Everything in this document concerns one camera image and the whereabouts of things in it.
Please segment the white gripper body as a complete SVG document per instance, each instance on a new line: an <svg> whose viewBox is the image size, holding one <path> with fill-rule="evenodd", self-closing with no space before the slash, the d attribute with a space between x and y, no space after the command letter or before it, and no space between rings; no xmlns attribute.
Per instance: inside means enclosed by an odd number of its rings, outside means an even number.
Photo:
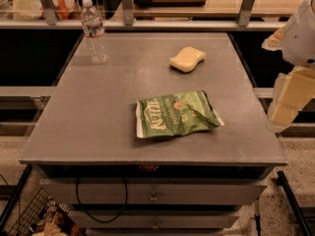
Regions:
<svg viewBox="0 0 315 236"><path fill-rule="evenodd" d="M315 68L315 0L304 0L283 31L283 59L294 66Z"/></svg>

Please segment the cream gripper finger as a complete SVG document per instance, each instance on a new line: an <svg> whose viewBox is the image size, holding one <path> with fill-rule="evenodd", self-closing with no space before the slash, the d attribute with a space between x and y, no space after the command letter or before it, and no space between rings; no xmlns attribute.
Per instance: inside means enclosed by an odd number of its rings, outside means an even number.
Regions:
<svg viewBox="0 0 315 236"><path fill-rule="evenodd" d="M268 109L269 129L286 129L315 96L315 70L295 66L287 75L279 73Z"/></svg>
<svg viewBox="0 0 315 236"><path fill-rule="evenodd" d="M277 51L283 48L284 27L277 29L262 43L262 48L270 51Z"/></svg>

